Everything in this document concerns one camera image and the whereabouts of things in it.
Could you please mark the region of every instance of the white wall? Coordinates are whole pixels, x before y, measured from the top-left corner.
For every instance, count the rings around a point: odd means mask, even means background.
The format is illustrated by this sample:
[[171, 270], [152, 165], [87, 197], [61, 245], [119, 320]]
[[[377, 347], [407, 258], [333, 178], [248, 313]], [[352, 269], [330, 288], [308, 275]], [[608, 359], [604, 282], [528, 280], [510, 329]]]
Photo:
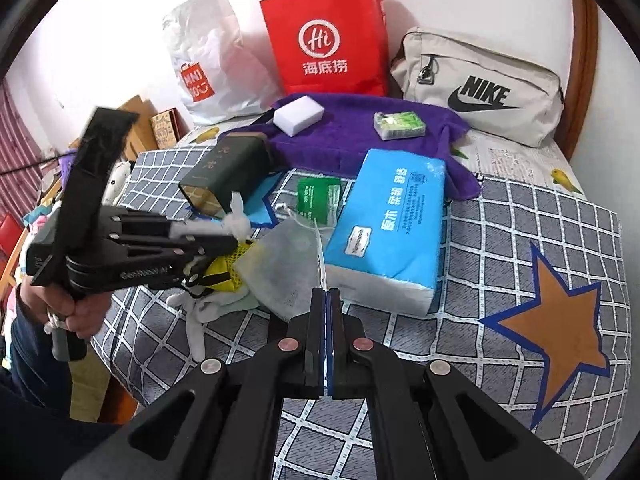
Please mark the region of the white wall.
[[622, 223], [622, 250], [636, 343], [625, 416], [614, 450], [598, 470], [612, 470], [640, 430], [640, 62], [611, 20], [600, 11], [596, 79], [572, 168], [589, 200], [616, 211]]
[[[163, 15], [183, 1], [60, 0], [10, 73], [12, 91], [22, 86], [25, 120], [40, 123], [47, 139], [64, 148], [95, 105], [118, 106], [140, 93], [158, 110], [177, 106], [189, 123], [161, 36]], [[230, 0], [245, 43], [275, 73], [258, 1]], [[461, 30], [508, 44], [566, 82], [571, 0], [385, 0], [385, 9], [392, 54], [411, 26]]]

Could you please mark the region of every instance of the red curtain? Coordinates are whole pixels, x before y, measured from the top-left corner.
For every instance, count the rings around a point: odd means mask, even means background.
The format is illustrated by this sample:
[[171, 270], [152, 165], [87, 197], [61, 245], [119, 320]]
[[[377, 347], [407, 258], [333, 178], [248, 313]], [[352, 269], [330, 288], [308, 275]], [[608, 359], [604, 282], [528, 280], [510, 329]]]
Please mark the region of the red curtain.
[[[24, 126], [6, 81], [0, 84], [0, 171], [32, 164], [40, 158], [40, 150]], [[30, 168], [0, 176], [0, 221], [9, 213], [22, 223], [40, 197], [42, 173]]]

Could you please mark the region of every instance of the melamine sponge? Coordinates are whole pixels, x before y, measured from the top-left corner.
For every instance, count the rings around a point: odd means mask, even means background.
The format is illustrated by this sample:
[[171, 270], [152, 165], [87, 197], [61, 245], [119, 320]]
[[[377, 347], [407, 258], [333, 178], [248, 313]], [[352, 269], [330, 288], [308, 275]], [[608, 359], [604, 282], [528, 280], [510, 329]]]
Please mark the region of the melamine sponge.
[[317, 123], [322, 119], [323, 114], [324, 108], [311, 97], [305, 95], [282, 108], [278, 108], [273, 115], [273, 124], [289, 137], [293, 137], [305, 128]]

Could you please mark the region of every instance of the dark green box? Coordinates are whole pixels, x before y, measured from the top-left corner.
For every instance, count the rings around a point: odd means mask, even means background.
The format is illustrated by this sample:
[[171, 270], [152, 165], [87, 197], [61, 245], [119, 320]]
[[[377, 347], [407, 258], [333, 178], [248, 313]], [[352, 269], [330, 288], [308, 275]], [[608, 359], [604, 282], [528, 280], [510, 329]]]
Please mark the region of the dark green box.
[[191, 206], [215, 216], [230, 212], [231, 193], [247, 200], [271, 171], [267, 137], [259, 132], [228, 134], [185, 175], [178, 187]]

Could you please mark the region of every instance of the blue tissue package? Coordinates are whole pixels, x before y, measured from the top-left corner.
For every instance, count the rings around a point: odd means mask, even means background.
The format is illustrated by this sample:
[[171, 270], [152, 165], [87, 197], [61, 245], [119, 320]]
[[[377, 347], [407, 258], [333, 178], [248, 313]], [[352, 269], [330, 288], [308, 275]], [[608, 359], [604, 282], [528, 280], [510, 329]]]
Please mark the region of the blue tissue package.
[[343, 298], [423, 317], [436, 289], [446, 167], [409, 152], [369, 150], [324, 251]]

